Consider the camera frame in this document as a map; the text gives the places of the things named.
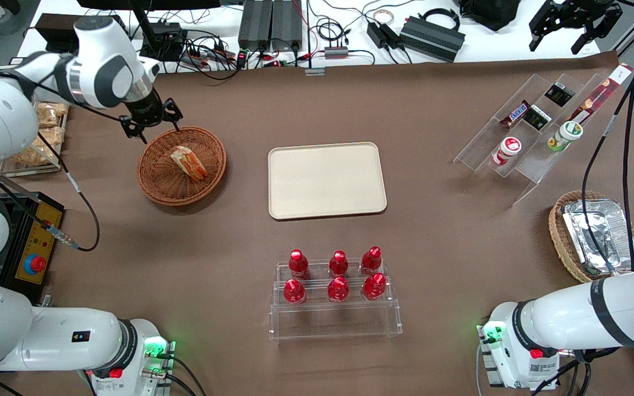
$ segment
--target black power brick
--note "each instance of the black power brick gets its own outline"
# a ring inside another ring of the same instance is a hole
[[[395,48],[400,48],[401,50],[405,48],[403,43],[400,41],[400,36],[393,32],[393,29],[391,29],[390,26],[382,23],[380,25],[380,31],[385,36],[385,41],[388,43],[390,48],[393,48],[393,50],[395,50]]]
[[[366,31],[368,33],[368,37],[373,40],[373,43],[377,48],[385,48],[388,45],[388,40],[383,34],[383,31],[381,31],[378,25],[374,22],[368,23]]]

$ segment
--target foil container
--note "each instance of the foil container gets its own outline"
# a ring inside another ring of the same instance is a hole
[[[583,269],[591,276],[631,272],[626,219],[621,205],[614,200],[586,200],[588,225],[581,200],[561,206],[561,213]],[[591,239],[596,238],[603,256]]]

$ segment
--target tape roll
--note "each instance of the tape roll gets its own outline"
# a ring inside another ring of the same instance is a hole
[[[379,18],[377,18],[378,15],[387,15],[390,19],[389,20],[380,20]],[[380,8],[378,10],[373,11],[372,18],[377,20],[378,23],[383,23],[385,25],[390,25],[391,23],[393,23],[393,20],[395,20],[395,16],[393,15],[393,13],[390,12],[389,10],[385,10],[383,8]]]

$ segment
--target round wicker basket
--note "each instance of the round wicker basket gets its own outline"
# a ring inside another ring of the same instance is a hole
[[[605,198],[604,195],[593,191],[586,191],[587,200],[600,200]],[[559,255],[559,259],[566,267],[566,270],[571,273],[577,281],[586,283],[599,278],[605,278],[606,276],[591,276],[583,270],[581,263],[579,263],[578,256],[576,256],[576,249],[574,248],[571,236],[566,230],[566,224],[564,218],[561,216],[561,206],[567,202],[578,201],[581,199],[581,191],[570,191],[554,204],[551,211],[549,211],[549,235],[554,243],[556,253]],[[632,227],[632,237],[634,238],[634,227]]]
[[[171,159],[176,146],[190,148],[202,161],[209,176],[196,182]],[[221,180],[227,154],[211,132],[197,127],[168,130],[146,146],[136,167],[136,180],[149,200],[166,206],[188,205],[208,195]]]

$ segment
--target red bottle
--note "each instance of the red bottle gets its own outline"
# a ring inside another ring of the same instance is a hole
[[[334,256],[329,261],[329,275],[332,278],[337,276],[346,276],[347,269],[349,269],[349,261],[347,261],[347,254],[341,250],[334,252]]]
[[[378,272],[381,262],[380,248],[378,246],[373,246],[370,250],[363,254],[362,263],[359,266],[359,273],[363,276],[373,275]]]
[[[385,275],[380,272],[374,273],[363,282],[362,295],[367,299],[377,299],[385,293]]]
[[[327,286],[327,297],[332,303],[341,303],[349,295],[349,283],[343,276],[332,279]]]
[[[287,263],[290,267],[292,277],[299,280],[307,281],[310,278],[310,268],[307,265],[307,257],[299,250],[293,250],[290,253],[290,260]]]
[[[302,286],[302,283],[294,279],[288,279],[285,282],[282,296],[284,296],[290,304],[302,304],[307,300],[305,286]]]

